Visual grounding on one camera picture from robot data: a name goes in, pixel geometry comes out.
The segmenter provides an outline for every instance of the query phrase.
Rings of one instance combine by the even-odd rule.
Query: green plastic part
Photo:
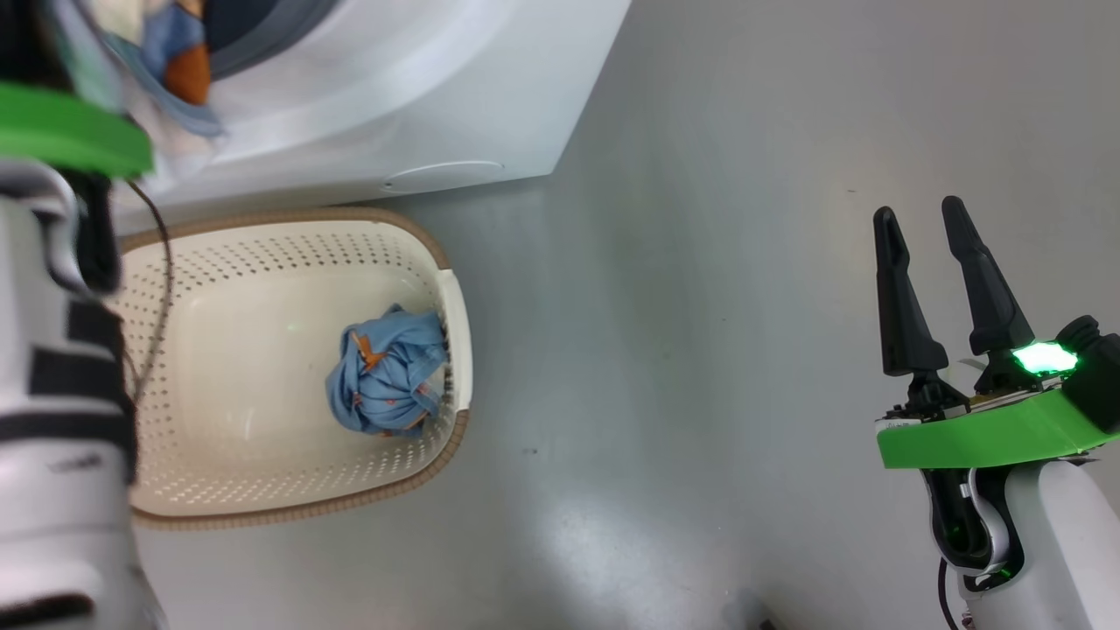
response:
[[[1109,435],[1089,421],[1062,390],[878,435],[888,469],[1006,466],[1084,453],[1117,438],[1120,435]]]
[[[151,170],[140,128],[60,92],[0,83],[0,156],[136,177]]]

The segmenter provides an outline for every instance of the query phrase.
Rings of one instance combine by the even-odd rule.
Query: gray floor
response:
[[[905,392],[870,214],[897,210],[953,358],[945,194],[1039,335],[1120,330],[1120,6],[1011,9],[635,0],[552,177],[382,204],[470,309],[452,464],[352,512],[141,532],[175,630],[940,628],[924,490],[870,427]]]

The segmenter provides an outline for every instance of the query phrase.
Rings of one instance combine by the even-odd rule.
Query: blue clothing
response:
[[[342,361],[327,377],[327,401],[346,428],[419,436],[439,414],[442,383],[429,378],[447,362],[439,315],[413,315],[394,304],[343,331]]]

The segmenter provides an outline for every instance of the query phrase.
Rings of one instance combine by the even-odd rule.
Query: laundry basket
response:
[[[470,332],[436,241],[371,209],[274,212],[171,231],[171,307],[137,408],[138,524],[213,529],[279,522],[412,490],[450,460],[469,418]],[[156,233],[125,240],[110,304],[137,369],[165,288]],[[345,326],[392,304],[437,309],[450,364],[420,437],[343,428],[325,379]]]

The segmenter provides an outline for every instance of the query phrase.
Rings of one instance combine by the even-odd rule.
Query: cable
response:
[[[949,597],[945,593],[945,574],[949,573],[949,563],[945,558],[941,558],[941,565],[937,567],[937,600],[941,601],[941,614],[945,615],[945,623],[952,630],[959,630],[956,627],[956,621],[953,620],[953,613],[949,610]]]
[[[156,204],[137,186],[136,182],[129,182],[129,187],[143,203],[148,204],[151,217],[156,220],[156,229],[159,231],[159,240],[164,242],[164,299],[159,307],[159,318],[156,319],[156,330],[152,331],[151,343],[148,345],[148,358],[140,369],[139,376],[133,380],[132,404],[139,405],[143,398],[144,389],[151,379],[152,369],[156,367],[156,355],[159,353],[159,344],[164,341],[164,330],[167,326],[167,314],[171,309],[171,285],[175,284],[175,263],[171,261],[171,237],[167,233],[167,225],[159,214]]]

